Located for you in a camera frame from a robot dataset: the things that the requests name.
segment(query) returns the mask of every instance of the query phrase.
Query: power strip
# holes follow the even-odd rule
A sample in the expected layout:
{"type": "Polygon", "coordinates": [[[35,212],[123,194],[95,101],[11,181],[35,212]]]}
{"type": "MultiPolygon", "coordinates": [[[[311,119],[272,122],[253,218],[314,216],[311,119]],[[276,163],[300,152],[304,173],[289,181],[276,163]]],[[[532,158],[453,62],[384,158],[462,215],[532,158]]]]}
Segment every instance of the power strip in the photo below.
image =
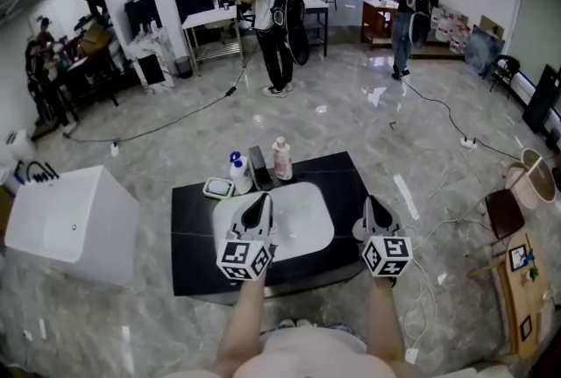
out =
{"type": "Polygon", "coordinates": [[[476,149],[477,145],[475,144],[475,139],[473,141],[469,140],[468,138],[460,138],[459,144],[466,149],[472,150],[476,149]]]}

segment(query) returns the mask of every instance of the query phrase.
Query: white sink basin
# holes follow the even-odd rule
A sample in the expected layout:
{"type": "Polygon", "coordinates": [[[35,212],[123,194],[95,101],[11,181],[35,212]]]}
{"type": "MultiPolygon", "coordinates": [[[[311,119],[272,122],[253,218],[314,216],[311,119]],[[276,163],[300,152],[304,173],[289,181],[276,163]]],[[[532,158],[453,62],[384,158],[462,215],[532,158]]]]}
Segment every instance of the white sink basin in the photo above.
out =
{"type": "Polygon", "coordinates": [[[64,272],[126,285],[132,278],[138,202],[103,166],[27,183],[11,210],[7,247],[64,272]]]}
{"type": "MultiPolygon", "coordinates": [[[[237,196],[219,202],[212,213],[215,248],[230,230],[231,219],[244,203],[262,193],[237,196]]],[[[327,211],[322,191],[312,183],[302,182],[268,191],[273,199],[273,244],[277,246],[273,261],[282,261],[318,252],[327,247],[335,228],[327,211]]]]}

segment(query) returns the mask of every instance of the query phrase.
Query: black pants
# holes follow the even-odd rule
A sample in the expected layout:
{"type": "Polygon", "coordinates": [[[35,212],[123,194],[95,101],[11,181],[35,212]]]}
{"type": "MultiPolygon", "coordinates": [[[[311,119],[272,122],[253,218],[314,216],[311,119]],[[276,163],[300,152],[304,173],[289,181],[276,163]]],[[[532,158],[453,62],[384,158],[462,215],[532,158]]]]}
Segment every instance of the black pants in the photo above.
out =
{"type": "Polygon", "coordinates": [[[292,54],[284,45],[282,29],[273,25],[265,31],[257,30],[257,40],[263,51],[266,71],[273,86],[278,90],[284,89],[286,83],[292,82],[292,54]],[[279,68],[277,50],[280,52],[280,62],[282,63],[282,73],[279,68]]]}
{"type": "Polygon", "coordinates": [[[59,91],[50,82],[41,83],[41,88],[43,90],[43,97],[53,109],[54,116],[60,124],[66,127],[68,125],[67,109],[64,108],[64,104],[60,100],[59,91]]]}

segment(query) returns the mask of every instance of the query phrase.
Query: cap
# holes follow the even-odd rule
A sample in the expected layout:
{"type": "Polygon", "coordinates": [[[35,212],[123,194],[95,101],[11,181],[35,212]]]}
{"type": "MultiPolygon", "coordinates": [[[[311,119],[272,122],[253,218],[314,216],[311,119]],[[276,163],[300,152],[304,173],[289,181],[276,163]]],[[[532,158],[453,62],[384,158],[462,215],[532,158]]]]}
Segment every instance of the cap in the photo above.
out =
{"type": "Polygon", "coordinates": [[[244,165],[241,161],[241,156],[240,152],[232,152],[230,154],[230,163],[234,163],[236,168],[241,168],[244,165]]]}

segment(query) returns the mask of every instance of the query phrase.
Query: soap dish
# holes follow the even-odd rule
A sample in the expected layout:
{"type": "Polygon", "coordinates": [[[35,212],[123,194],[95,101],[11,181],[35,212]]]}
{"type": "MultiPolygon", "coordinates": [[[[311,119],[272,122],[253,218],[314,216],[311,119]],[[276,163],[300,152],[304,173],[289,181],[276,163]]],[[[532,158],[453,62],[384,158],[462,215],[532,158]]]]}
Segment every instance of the soap dish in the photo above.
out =
{"type": "Polygon", "coordinates": [[[234,182],[225,180],[224,178],[210,177],[204,187],[202,193],[206,197],[213,199],[227,199],[234,193],[234,182]]]}

